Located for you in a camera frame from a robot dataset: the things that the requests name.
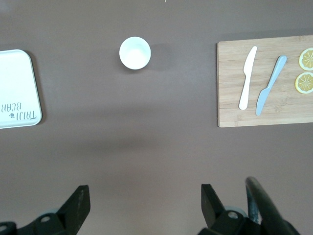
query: blue knife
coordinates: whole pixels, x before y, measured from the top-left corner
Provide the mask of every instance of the blue knife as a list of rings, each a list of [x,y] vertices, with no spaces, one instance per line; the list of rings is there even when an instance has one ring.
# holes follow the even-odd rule
[[[281,70],[283,69],[286,61],[287,61],[287,57],[285,55],[281,55],[278,57],[277,62],[276,62],[275,67],[274,67],[274,70],[273,70],[273,73],[272,73],[272,76],[269,79],[268,86],[260,92],[258,102],[256,104],[256,115],[257,116],[259,116],[261,114],[263,106],[265,104],[265,101],[268,97],[268,94],[269,94],[272,86],[274,85],[276,78],[278,77]]]

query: white cup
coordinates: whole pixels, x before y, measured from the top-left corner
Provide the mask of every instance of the white cup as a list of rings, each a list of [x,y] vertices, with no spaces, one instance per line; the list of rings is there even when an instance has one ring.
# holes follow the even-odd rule
[[[149,44],[144,39],[130,37],[122,43],[119,49],[119,57],[126,67],[138,70],[148,64],[151,50]]]

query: knife handle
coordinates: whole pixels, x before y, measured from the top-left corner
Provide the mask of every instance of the knife handle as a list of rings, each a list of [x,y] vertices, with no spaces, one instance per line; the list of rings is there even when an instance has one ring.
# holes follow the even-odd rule
[[[274,85],[276,78],[278,77],[278,75],[280,74],[281,70],[283,69],[285,63],[287,61],[287,56],[285,55],[281,55],[278,57],[277,62],[275,64],[272,76],[270,77],[270,80],[268,82],[268,86],[267,88],[272,88],[272,86]]]
[[[246,76],[243,92],[241,94],[239,101],[239,108],[241,110],[245,110],[248,107],[250,79],[251,75],[249,75],[249,77]]]

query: knife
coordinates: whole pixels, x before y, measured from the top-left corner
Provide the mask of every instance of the knife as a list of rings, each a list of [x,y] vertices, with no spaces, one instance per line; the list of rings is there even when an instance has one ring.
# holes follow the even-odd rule
[[[260,92],[257,104],[256,104],[256,115],[259,116],[262,112],[265,101],[268,97],[268,94],[276,81],[276,78],[280,74],[283,69],[285,63],[287,61],[287,57],[285,55],[281,55],[278,57],[277,62],[275,64],[272,76],[269,79],[268,86]]]
[[[252,74],[253,62],[256,54],[257,46],[254,46],[249,52],[244,65],[244,74],[246,76],[243,92],[241,93],[239,108],[245,110],[248,107],[249,87]]]

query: white tray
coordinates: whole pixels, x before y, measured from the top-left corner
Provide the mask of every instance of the white tray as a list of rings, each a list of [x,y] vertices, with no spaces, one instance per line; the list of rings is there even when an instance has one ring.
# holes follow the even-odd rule
[[[36,125],[41,118],[29,55],[22,50],[0,51],[0,129]]]

